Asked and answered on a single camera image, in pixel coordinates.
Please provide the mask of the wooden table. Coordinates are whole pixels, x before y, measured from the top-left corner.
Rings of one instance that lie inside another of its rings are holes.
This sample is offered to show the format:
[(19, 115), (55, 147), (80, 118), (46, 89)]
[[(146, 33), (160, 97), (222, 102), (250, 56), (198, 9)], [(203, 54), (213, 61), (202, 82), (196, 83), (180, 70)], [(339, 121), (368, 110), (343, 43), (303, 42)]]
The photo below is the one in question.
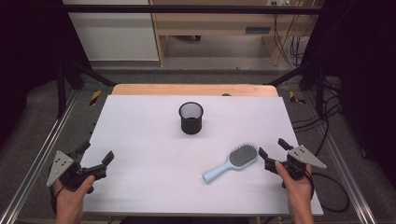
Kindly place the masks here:
[(118, 84), (112, 95), (204, 95), (277, 97), (274, 86), (252, 84)]

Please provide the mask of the person's left hand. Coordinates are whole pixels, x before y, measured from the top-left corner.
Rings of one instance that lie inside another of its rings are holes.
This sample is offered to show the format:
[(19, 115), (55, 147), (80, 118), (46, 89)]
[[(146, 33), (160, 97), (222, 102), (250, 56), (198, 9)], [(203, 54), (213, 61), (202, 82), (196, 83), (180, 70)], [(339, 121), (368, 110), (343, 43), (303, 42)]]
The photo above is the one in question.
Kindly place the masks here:
[(60, 180), (56, 181), (57, 215), (82, 216), (83, 200), (93, 186), (95, 177), (89, 175), (76, 190), (67, 189)]

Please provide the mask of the light wooden desk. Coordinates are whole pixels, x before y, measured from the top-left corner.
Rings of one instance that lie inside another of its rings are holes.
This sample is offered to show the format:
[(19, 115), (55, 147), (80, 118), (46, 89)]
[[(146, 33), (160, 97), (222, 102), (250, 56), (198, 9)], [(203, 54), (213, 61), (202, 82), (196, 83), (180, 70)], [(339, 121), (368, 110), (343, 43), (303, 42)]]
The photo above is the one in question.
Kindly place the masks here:
[[(148, 0), (154, 5), (202, 5), (238, 7), (320, 7), (325, 0)], [(290, 40), (310, 36), (316, 15), (154, 13), (155, 33), (160, 39), (171, 35), (258, 35), (272, 64), (288, 57)]]

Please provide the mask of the black curtain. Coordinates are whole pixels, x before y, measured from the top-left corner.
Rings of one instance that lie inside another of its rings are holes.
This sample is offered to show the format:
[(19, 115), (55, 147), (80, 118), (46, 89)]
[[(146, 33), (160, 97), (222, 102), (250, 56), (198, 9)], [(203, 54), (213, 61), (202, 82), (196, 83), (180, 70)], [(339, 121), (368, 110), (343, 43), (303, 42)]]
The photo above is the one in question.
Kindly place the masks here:
[(307, 59), (341, 80), (346, 117), (368, 155), (396, 187), (396, 0), (324, 0)]
[(69, 14), (44, 9), (63, 0), (0, 0), (0, 145), (11, 136), (30, 90), (56, 78), (60, 60), (86, 68)]

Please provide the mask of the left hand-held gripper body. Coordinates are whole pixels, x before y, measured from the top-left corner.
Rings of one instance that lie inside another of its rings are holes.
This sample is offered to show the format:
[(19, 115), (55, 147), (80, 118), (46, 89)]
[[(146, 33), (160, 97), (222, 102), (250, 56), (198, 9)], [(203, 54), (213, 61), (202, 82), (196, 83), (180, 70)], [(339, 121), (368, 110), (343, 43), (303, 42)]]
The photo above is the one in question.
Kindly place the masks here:
[(57, 182), (63, 187), (71, 190), (78, 189), (87, 175), (83, 173), (80, 165), (83, 154), (80, 152), (71, 152), (68, 154), (57, 151), (51, 167), (49, 168), (49, 177), (46, 186), (55, 193), (61, 189)]

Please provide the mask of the light blue hairbrush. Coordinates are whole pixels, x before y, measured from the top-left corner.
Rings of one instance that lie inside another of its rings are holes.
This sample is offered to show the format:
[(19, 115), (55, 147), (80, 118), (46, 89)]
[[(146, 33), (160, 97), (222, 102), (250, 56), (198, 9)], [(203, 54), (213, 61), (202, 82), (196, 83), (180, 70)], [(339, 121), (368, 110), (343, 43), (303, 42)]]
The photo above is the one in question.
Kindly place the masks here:
[(235, 148), (222, 165), (203, 174), (206, 184), (229, 170), (241, 171), (258, 158), (258, 149), (252, 144), (244, 144)]

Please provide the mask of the black mesh cup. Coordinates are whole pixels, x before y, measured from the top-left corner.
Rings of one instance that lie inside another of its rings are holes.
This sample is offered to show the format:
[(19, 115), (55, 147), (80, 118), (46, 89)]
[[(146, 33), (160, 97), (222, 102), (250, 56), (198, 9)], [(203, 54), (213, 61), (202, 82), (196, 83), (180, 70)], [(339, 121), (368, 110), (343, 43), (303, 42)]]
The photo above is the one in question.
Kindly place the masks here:
[(202, 129), (204, 109), (195, 102), (187, 102), (180, 106), (178, 114), (181, 119), (181, 130), (186, 134), (197, 134)]

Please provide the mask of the person's right hand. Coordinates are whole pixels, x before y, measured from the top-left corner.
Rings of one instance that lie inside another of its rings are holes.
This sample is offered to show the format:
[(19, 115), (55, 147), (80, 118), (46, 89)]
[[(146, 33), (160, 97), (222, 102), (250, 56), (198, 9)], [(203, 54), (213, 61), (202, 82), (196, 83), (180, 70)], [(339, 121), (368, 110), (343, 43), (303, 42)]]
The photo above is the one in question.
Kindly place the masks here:
[(276, 161), (275, 165), (277, 173), (286, 186), (289, 205), (297, 208), (310, 206), (312, 200), (312, 186), (309, 177), (304, 176), (300, 180), (294, 180), (279, 161)]

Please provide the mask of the white table board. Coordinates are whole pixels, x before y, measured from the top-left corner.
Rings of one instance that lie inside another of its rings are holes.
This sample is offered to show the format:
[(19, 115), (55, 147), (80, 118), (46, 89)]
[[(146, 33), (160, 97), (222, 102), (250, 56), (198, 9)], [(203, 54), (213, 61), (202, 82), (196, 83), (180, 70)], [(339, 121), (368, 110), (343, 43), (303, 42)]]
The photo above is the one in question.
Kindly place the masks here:
[(200, 132), (181, 131), (187, 96), (110, 95), (82, 165), (114, 160), (84, 202), (87, 213), (122, 216), (263, 216), (288, 211), (278, 175), (256, 160), (210, 183), (204, 173), (226, 162), (242, 144), (262, 147), (276, 160), (287, 153), (279, 139), (298, 144), (280, 97), (196, 96), (204, 109)]

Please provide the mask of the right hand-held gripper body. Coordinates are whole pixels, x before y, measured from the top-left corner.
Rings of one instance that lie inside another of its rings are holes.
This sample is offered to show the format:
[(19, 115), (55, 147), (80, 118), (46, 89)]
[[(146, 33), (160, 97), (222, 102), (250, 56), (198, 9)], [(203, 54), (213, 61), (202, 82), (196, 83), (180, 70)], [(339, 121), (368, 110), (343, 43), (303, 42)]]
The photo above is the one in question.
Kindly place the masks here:
[(283, 148), (287, 151), (287, 158), (281, 164), (286, 168), (293, 180), (300, 180), (304, 177), (307, 164), (320, 169), (327, 168), (325, 163), (303, 145), (297, 147), (283, 146)]

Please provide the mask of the black horizontal frame bar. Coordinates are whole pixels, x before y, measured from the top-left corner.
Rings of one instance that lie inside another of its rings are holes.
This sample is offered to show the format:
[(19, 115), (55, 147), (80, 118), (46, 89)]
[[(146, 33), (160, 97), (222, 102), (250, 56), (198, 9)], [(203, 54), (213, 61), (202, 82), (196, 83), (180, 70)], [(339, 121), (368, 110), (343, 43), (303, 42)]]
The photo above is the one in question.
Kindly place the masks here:
[(323, 7), (238, 7), (176, 5), (63, 5), (67, 12), (85, 13), (214, 13), (214, 14), (320, 14)]

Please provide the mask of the aluminium floor rail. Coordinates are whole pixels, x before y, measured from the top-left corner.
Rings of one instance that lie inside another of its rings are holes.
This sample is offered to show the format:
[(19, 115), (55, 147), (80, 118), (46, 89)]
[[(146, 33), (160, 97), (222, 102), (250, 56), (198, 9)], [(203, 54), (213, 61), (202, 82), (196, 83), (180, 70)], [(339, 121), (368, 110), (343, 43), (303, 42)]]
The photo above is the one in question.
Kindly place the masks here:
[(68, 117), (73, 110), (76, 100), (79, 96), (79, 91), (72, 90), (70, 96), (66, 101), (66, 108), (62, 115), (55, 120), (52, 128), (43, 143), (42, 147), (38, 151), (35, 160), (30, 166), (27, 174), (22, 180), (18, 190), (14, 194), (11, 202), (8, 204), (5, 212), (0, 216), (0, 224), (14, 224), (22, 207), (24, 206), (35, 182), (38, 179), (53, 147), (55, 146), (63, 128), (66, 124)]
[(377, 224), (375, 216), (366, 202), (361, 189), (350, 171), (346, 160), (343, 158), (339, 147), (336, 145), (335, 140), (332, 138), (329, 128), (329, 121), (326, 115), (327, 103), (331, 100), (324, 100), (323, 97), (317, 96), (315, 99), (315, 109), (317, 113), (325, 119), (325, 127), (321, 129), (324, 135), (324, 142), (328, 145), (329, 154), (332, 157), (332, 162), (337, 170), (341, 182), (343, 183), (346, 194), (353, 205), (355, 212), (361, 222), (361, 224)]

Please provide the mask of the black frame post with brace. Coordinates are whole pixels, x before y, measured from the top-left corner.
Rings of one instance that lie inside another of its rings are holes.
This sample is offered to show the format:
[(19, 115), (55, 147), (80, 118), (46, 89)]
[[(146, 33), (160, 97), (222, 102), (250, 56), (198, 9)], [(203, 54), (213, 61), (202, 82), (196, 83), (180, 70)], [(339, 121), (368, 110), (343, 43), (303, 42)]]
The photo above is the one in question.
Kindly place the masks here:
[(115, 87), (116, 82), (111, 81), (105, 77), (102, 77), (98, 73), (94, 72), (91, 68), (84, 66), (74, 61), (68, 61), (67, 63), (59, 62), (56, 67), (56, 83), (58, 92), (58, 115), (59, 119), (66, 111), (66, 93), (65, 93), (65, 82), (68, 81), (72, 86), (73, 90), (82, 90), (85, 82), (81, 78), (81, 74), (88, 75), (89, 77), (99, 81), (100, 83), (108, 86)]
[(309, 91), (313, 86), (316, 86), (315, 110), (317, 114), (323, 118), (325, 69), (322, 65), (317, 65), (313, 62), (304, 63), (303, 65), (300, 65), (299, 67), (288, 72), (286, 75), (269, 82), (269, 85), (276, 87), (298, 75), (303, 76), (299, 84), (299, 87), (302, 91)]

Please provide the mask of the white cabinet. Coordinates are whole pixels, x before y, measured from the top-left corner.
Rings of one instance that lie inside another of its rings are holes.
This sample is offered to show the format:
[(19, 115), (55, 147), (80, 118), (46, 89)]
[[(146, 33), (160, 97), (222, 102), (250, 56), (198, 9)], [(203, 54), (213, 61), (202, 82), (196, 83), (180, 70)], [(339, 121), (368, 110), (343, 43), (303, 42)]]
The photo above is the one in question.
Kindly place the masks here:
[(70, 13), (91, 62), (158, 61), (149, 13)]

